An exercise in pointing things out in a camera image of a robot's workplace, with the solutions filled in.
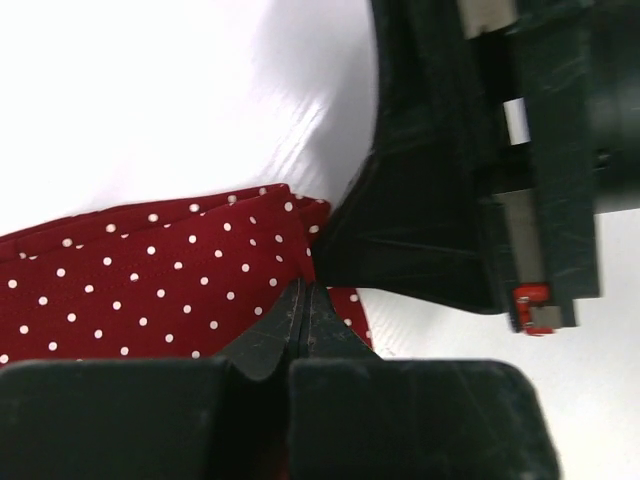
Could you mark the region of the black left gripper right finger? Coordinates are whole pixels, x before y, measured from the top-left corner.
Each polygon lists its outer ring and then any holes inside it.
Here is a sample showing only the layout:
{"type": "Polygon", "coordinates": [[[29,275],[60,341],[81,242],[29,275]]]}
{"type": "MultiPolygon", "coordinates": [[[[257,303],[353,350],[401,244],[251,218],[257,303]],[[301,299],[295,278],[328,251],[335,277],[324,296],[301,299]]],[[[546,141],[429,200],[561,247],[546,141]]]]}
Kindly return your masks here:
{"type": "Polygon", "coordinates": [[[536,391],[495,360],[384,360],[305,291],[289,375],[294,479],[557,479],[536,391]]]}

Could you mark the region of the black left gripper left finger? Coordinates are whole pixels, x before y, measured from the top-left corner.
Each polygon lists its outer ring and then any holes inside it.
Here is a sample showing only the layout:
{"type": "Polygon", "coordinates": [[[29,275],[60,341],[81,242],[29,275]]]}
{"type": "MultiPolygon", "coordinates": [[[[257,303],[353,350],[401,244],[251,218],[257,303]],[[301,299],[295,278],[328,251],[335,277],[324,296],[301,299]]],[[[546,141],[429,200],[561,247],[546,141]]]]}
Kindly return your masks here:
{"type": "Polygon", "coordinates": [[[5,479],[284,479],[306,286],[214,356],[22,361],[1,372],[5,479]]]}

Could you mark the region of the red polka dot skirt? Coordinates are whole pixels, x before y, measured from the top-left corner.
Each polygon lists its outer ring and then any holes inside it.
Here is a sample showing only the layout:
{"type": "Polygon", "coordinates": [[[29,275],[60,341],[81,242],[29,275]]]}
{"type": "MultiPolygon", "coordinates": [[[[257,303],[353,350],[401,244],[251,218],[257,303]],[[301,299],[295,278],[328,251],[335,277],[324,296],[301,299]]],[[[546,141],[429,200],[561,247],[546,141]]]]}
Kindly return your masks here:
{"type": "Polygon", "coordinates": [[[295,280],[328,202],[285,184],[118,206],[1,239],[1,361],[219,352],[295,280]]]}

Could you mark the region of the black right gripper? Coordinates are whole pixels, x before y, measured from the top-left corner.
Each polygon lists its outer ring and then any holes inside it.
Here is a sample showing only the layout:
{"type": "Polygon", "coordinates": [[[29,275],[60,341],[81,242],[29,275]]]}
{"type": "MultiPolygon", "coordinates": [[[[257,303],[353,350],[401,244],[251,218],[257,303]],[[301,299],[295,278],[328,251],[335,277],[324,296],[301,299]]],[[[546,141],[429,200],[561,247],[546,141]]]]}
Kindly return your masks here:
{"type": "Polygon", "coordinates": [[[504,311],[477,197],[489,172],[516,331],[601,294],[596,217],[639,205],[635,1],[375,1],[372,145],[313,248],[317,278],[504,311]]]}

